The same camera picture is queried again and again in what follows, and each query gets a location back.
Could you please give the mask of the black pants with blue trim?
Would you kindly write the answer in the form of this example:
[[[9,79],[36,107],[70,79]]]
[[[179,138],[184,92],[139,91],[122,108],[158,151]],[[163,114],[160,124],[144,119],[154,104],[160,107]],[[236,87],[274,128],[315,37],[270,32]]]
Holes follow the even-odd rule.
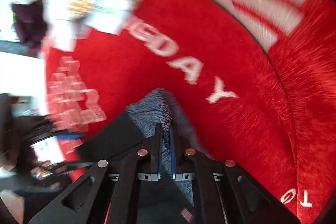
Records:
[[[205,153],[196,132],[173,95],[164,89],[155,89],[140,101],[129,105],[125,111],[98,135],[76,148],[80,159],[112,160],[154,135],[157,123],[163,129],[161,166],[164,174],[172,174],[170,160],[170,126],[177,124],[180,136],[190,141],[192,148]]]

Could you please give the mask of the red wedding bed blanket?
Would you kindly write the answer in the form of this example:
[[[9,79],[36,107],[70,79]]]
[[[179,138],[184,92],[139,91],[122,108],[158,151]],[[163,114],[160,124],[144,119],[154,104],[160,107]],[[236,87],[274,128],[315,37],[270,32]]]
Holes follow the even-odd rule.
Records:
[[[236,160],[312,223],[335,189],[335,2],[295,9],[302,23],[264,51],[214,2],[144,0],[120,34],[50,49],[52,118],[92,137],[166,89],[214,159]]]

